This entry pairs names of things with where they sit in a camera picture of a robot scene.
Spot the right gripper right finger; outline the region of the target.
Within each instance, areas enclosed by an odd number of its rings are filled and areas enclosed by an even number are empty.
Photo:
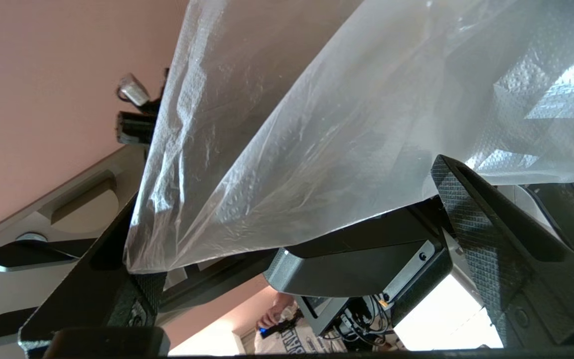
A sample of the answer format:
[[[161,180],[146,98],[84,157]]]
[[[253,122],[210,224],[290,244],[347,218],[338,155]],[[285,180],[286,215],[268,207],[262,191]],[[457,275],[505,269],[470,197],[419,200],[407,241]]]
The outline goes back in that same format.
[[[504,348],[574,350],[574,251],[462,162],[431,176]]]

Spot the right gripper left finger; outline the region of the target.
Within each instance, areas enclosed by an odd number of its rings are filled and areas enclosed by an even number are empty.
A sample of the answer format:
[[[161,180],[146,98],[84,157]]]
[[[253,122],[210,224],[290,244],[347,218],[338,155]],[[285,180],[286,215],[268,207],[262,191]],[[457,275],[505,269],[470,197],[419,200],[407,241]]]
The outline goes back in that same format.
[[[123,260],[136,199],[130,198],[20,328],[22,349],[45,350],[63,329],[154,325],[166,273],[130,274]]]

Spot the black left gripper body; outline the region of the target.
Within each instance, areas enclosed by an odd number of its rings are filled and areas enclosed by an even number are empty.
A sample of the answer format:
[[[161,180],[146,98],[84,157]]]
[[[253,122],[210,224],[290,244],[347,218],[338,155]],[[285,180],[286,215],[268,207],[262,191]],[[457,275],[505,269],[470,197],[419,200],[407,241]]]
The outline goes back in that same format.
[[[157,116],[119,111],[116,116],[116,140],[123,145],[152,143]]]

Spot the bystander hand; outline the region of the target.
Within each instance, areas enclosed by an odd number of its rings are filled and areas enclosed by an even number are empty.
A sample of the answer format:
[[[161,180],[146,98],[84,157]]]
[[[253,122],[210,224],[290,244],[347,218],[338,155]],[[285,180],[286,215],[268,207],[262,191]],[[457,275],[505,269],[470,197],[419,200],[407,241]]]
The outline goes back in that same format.
[[[269,329],[283,321],[293,320],[296,316],[297,305],[292,295],[277,293],[272,306],[257,321],[257,329]]]

